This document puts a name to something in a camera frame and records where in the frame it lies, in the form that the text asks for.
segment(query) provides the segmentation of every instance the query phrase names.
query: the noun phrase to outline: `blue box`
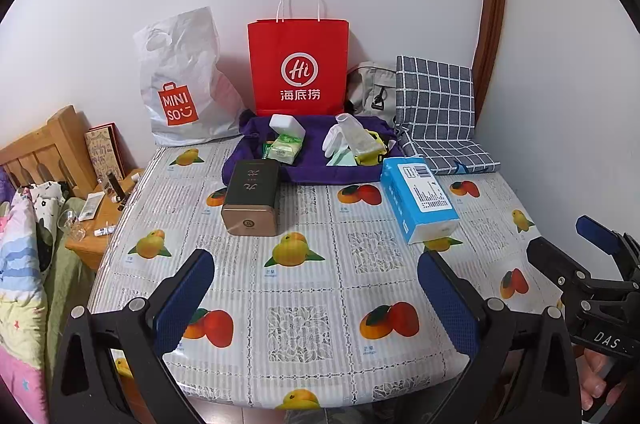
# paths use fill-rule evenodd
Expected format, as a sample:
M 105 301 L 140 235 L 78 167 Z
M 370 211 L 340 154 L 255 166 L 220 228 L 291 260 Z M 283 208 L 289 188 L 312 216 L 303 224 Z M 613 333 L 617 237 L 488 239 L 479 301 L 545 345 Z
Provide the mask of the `blue box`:
M 423 158 L 384 159 L 380 184 L 407 243 L 444 238 L 460 224 L 458 213 Z

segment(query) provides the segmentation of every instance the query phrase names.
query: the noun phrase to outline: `pillow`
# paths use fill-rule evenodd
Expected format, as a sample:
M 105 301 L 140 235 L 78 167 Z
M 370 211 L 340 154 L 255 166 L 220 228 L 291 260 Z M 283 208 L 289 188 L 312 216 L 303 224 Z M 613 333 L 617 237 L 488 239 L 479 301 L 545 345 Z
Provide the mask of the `pillow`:
M 496 171 L 500 162 L 472 140 L 475 123 L 469 68 L 398 56 L 396 131 L 405 155 L 425 157 L 438 175 Z

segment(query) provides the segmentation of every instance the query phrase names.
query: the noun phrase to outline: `wooden nightstand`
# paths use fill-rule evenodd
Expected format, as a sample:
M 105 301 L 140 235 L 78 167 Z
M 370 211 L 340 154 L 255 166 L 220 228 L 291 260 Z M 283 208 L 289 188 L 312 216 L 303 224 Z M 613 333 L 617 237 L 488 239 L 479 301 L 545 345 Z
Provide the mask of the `wooden nightstand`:
M 125 193 L 130 193 L 135 185 L 133 180 L 131 180 L 131 176 L 136 173 L 142 174 L 142 172 L 143 169 L 134 169 L 124 180 L 120 181 L 122 190 Z M 94 193 L 98 193 L 101 190 L 102 186 L 98 184 L 94 189 Z M 107 225 L 117 224 L 120 219 L 120 215 L 122 214 L 122 211 L 118 211 L 118 205 L 118 203 L 113 203 L 111 198 L 105 196 L 100 203 L 100 207 L 98 208 L 98 212 L 94 219 L 88 219 L 80 223 L 86 231 L 84 238 L 80 241 L 76 241 L 68 237 L 65 241 L 65 247 L 78 254 L 84 264 L 91 270 L 98 270 L 100 261 L 102 260 L 102 255 L 104 254 L 104 251 L 107 250 L 107 244 L 109 243 L 108 235 L 94 236 L 94 230 L 101 229 Z

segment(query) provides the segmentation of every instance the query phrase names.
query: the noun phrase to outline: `green package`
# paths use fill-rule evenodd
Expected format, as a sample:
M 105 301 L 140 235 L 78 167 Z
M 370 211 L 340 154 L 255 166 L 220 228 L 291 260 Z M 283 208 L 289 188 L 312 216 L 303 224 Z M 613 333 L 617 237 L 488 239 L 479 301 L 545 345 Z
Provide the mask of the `green package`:
M 265 158 L 267 158 L 267 153 L 269 153 L 269 148 L 271 147 L 271 144 L 273 144 L 273 140 L 267 140 L 267 142 L 262 144 L 262 156 L 261 156 L 261 158 L 263 160 Z
M 268 150 L 267 158 L 284 164 L 293 164 L 300 149 L 302 139 L 290 135 L 279 135 Z

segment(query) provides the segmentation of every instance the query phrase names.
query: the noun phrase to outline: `white plastic bag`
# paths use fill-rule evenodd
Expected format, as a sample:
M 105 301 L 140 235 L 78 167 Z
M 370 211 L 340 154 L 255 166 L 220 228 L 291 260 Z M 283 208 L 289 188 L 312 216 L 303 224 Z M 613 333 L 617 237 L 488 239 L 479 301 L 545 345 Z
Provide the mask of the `white plastic bag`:
M 244 105 L 216 68 L 220 48 L 209 7 L 146 26 L 133 39 L 156 144 L 185 146 L 239 133 Z

